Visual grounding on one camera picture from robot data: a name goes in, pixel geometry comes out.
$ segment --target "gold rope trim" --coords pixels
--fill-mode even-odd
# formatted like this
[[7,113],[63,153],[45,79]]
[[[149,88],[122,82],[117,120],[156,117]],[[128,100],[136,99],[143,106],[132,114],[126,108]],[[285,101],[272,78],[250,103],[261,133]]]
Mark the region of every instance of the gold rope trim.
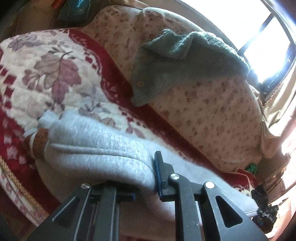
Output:
[[17,189],[19,189],[26,199],[35,206],[35,208],[39,209],[42,211],[44,214],[48,215],[48,212],[45,211],[45,209],[36,201],[35,198],[29,194],[29,192],[23,187],[23,185],[19,182],[19,180],[16,178],[16,176],[12,173],[12,171],[9,169],[5,161],[3,160],[2,156],[0,156],[0,166],[2,169],[6,172],[6,174],[9,176],[9,178],[13,181],[14,185],[16,186]]

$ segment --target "green object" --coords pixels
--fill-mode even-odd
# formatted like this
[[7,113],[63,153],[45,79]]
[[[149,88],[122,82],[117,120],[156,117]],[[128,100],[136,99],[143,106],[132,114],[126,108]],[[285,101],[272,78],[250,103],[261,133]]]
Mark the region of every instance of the green object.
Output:
[[248,73],[244,58],[214,34],[179,35],[164,29],[139,49],[131,78],[131,101],[142,106],[176,86],[191,87],[221,77],[246,78]]
[[256,164],[250,164],[249,166],[246,167],[245,169],[247,172],[252,173],[255,175],[257,173],[257,165]]
[[82,22],[89,15],[91,0],[68,0],[59,13],[58,20]]

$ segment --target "bright window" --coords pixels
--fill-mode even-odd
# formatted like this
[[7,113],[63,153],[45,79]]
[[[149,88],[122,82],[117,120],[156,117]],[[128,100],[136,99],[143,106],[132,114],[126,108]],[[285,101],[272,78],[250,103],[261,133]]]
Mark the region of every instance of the bright window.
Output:
[[290,40],[261,0],[182,0],[196,9],[233,43],[263,83],[288,61]]

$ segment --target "floral blanket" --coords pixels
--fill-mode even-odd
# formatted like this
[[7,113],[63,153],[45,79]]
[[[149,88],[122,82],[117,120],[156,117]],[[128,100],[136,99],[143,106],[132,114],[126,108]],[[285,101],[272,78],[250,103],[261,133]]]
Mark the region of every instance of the floral blanket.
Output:
[[22,146],[38,118],[74,109],[106,125],[146,138],[203,165],[250,195],[255,178],[217,168],[149,105],[134,107],[132,89],[106,50],[74,29],[31,32],[0,44],[0,185],[39,225],[58,205]]

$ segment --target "leaf pattern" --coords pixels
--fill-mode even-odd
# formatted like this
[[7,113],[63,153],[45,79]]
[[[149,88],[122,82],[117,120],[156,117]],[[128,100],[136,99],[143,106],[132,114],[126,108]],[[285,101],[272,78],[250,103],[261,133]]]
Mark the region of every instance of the leaf pattern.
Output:
[[134,132],[139,138],[145,139],[144,134],[139,129],[134,128],[130,124],[128,124],[128,127],[126,129],[126,133],[133,134]]
[[61,104],[65,99],[65,94],[68,93],[68,85],[62,81],[55,81],[52,86],[52,97],[57,104]]
[[87,92],[80,93],[80,95],[83,97],[82,102],[81,102],[82,107],[80,108],[81,113],[85,113],[85,111],[86,111],[89,114],[97,115],[97,116],[99,116],[100,113],[107,113],[107,114],[111,113],[99,101],[100,94],[97,93],[95,86],[92,86]]
[[106,124],[107,126],[115,127],[115,121],[112,118],[104,118],[101,120],[101,123]]
[[52,30],[52,29],[49,31],[49,33],[50,33],[52,36],[56,36],[56,35],[57,35],[57,33],[56,33],[54,30]]
[[92,118],[94,118],[94,119],[96,119],[96,120],[98,120],[98,121],[101,120],[101,118],[100,118],[99,116],[96,118],[95,116],[93,116],[93,114],[92,114],[91,112],[89,112],[89,111],[87,111],[86,109],[83,109],[83,108],[80,108],[80,109],[78,110],[78,113],[79,113],[80,115],[83,115],[83,116],[92,117]]
[[[36,62],[34,72],[29,69],[25,70],[22,82],[28,86],[28,89],[35,89],[38,92],[42,92],[43,88],[46,90],[51,88],[54,102],[61,106],[66,93],[69,92],[68,86],[81,84],[81,78],[73,58],[64,59],[71,52],[66,53],[58,48],[53,49],[56,51],[49,51],[41,56],[40,61]],[[55,55],[61,52],[63,53],[61,57]],[[45,76],[43,85],[40,83],[41,76]]]
[[7,47],[11,48],[12,51],[18,51],[23,46],[34,47],[34,46],[39,46],[43,44],[45,43],[37,40],[36,35],[24,34],[24,35],[17,36],[17,38],[12,40]]

